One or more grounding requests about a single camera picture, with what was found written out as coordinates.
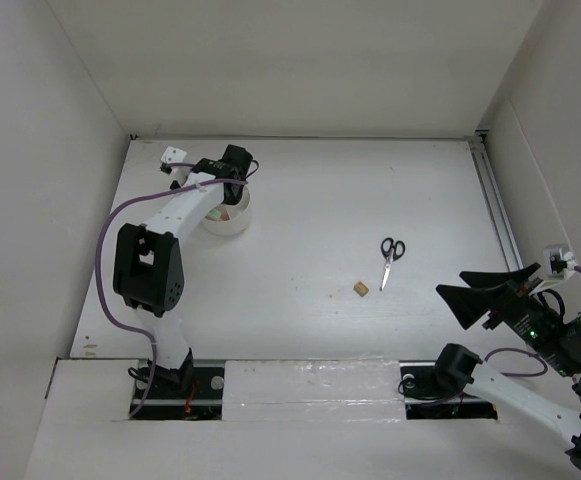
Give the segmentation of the green highlighter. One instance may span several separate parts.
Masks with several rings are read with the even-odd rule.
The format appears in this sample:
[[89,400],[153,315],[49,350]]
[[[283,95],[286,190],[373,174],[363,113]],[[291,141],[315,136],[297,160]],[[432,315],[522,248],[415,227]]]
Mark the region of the green highlighter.
[[213,221],[221,221],[223,218],[223,213],[218,209],[212,209],[206,217]]

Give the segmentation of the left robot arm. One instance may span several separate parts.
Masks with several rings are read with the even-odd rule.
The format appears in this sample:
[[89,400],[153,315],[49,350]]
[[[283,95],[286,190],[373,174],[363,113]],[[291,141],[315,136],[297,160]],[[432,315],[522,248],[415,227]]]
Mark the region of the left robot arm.
[[243,198],[253,156],[228,145],[217,159],[185,163],[186,152],[169,147],[160,170],[172,177],[172,199],[142,223],[124,224],[117,234],[112,287],[134,310],[140,329],[156,349],[136,378],[150,391],[186,394],[193,385],[193,355],[174,309],[185,280],[181,247],[214,208],[235,206]]

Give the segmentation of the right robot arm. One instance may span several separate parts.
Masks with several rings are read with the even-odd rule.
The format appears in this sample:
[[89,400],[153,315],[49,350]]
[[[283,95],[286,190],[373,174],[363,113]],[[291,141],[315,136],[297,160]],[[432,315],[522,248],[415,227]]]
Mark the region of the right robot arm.
[[[573,381],[581,399],[581,312],[571,321],[539,300],[539,266],[506,273],[464,271],[464,286],[439,285],[437,293],[463,329],[478,320],[486,330],[507,326],[546,365]],[[581,411],[549,400],[504,375],[467,347],[449,343],[432,369],[435,387],[449,396],[468,394],[506,407],[554,433],[581,471]]]

